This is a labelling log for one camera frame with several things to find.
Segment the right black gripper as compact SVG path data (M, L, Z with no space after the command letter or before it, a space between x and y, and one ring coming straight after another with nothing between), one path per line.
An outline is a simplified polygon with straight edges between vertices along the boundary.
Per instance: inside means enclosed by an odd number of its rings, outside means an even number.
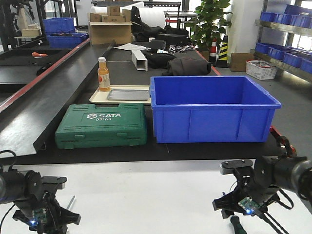
M262 156L253 162L252 167L235 169L233 175L236 177L237 185L234 190L238 190L250 202L257 204L261 211L267 211L267 207L276 202L281 206L284 203L280 201L277 191L280 190L274 184L274 166L278 162L278 156ZM220 199L213 200L214 210L221 210ZM246 207L244 215L255 215L252 207Z

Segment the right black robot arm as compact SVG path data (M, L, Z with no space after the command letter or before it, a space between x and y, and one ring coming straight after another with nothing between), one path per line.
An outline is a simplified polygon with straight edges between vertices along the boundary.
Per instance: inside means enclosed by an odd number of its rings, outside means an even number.
M233 174L237 186L213 201L214 210L228 218L235 212L259 215L279 202L277 192L288 190L302 200L312 200L312 163L306 157L262 156L255 161L240 159L220 164L223 175Z

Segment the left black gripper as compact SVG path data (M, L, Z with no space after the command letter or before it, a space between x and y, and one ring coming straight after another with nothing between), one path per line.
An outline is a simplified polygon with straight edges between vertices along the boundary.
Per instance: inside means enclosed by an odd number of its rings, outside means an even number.
M14 201L18 209L13 214L15 221L21 221L29 230L38 234L65 234L67 225L79 225L81 216L60 206L56 192L45 191L41 174L23 171L26 189L24 195Z

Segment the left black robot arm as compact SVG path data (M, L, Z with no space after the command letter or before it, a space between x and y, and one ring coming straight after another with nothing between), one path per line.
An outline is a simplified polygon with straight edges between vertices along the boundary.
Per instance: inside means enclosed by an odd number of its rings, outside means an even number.
M66 177L41 176L35 171L16 169L0 174L0 203L14 203L18 210L13 219L21 221L38 234L65 234L67 225L79 225L81 216L60 206L57 190Z

